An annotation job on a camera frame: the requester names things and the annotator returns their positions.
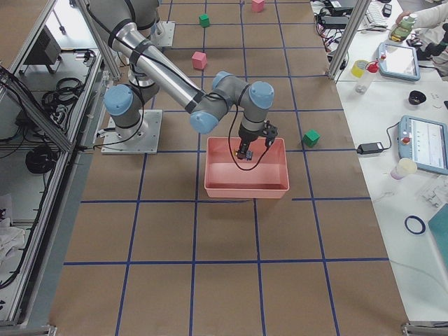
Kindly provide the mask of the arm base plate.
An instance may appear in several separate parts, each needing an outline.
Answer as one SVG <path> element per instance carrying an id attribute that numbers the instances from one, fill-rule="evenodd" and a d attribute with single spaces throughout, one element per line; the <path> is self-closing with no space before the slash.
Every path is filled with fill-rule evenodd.
<path id="1" fill-rule="evenodd" d="M 175 32 L 174 21 L 159 21 L 151 29 L 150 40 L 157 48 L 171 48 Z"/>
<path id="2" fill-rule="evenodd" d="M 143 117 L 135 126 L 129 129 L 116 127 L 112 117 L 108 127 L 112 131 L 105 133 L 101 152 L 105 155 L 137 155 L 156 154 L 162 125 L 162 110 L 144 109 L 139 111 Z"/>

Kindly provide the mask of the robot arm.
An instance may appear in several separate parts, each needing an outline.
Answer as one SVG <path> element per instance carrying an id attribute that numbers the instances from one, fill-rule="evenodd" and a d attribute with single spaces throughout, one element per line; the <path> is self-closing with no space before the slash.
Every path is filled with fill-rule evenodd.
<path id="1" fill-rule="evenodd" d="M 249 158 L 249 146 L 259 137 L 271 147 L 278 134 L 267 119 L 274 88 L 266 82 L 247 83 L 226 71 L 212 82 L 210 93 L 198 88 L 145 35 L 158 20 L 158 1 L 89 1 L 86 10 L 103 42 L 126 56 L 131 65 L 157 83 L 190 115 L 190 124 L 200 134 L 210 133 L 231 107 L 241 107 L 237 158 Z"/>

